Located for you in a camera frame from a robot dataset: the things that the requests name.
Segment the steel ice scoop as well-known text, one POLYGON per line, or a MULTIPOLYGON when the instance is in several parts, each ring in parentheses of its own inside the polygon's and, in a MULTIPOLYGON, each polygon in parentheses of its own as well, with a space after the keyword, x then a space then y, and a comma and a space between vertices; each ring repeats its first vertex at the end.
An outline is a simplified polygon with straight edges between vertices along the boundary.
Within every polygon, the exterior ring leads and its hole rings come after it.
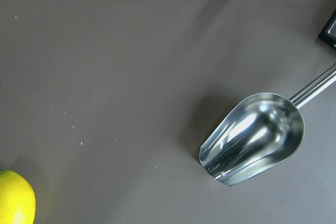
POLYGON ((245 98, 201 145, 200 164, 235 186, 288 159, 305 135, 300 109, 334 82, 331 66, 290 99, 267 92, 245 98))

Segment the yellow lemon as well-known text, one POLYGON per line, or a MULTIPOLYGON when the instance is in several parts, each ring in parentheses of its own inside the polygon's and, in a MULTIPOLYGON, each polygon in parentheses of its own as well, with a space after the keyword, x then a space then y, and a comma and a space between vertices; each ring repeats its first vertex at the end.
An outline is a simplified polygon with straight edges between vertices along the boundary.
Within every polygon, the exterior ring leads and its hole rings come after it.
POLYGON ((36 198, 32 186, 20 174, 1 170, 1 223, 33 223, 36 198))

